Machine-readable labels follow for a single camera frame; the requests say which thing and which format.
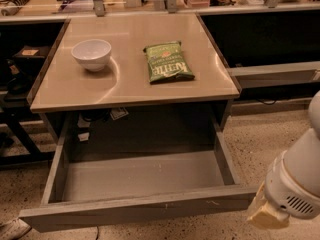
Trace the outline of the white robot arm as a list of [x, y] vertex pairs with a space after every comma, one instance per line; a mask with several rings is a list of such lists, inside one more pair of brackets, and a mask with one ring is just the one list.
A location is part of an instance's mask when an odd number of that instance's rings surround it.
[[320, 215], [320, 91], [308, 115], [311, 128], [270, 164], [248, 207], [247, 221], [259, 229], [282, 229], [291, 217]]

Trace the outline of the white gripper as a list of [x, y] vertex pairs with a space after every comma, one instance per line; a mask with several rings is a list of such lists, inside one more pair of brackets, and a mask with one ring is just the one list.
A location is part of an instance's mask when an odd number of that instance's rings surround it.
[[269, 166], [264, 183], [247, 209], [247, 222], [258, 229], [283, 229], [290, 215], [313, 219], [320, 214], [320, 198], [304, 189], [285, 166], [283, 151]]

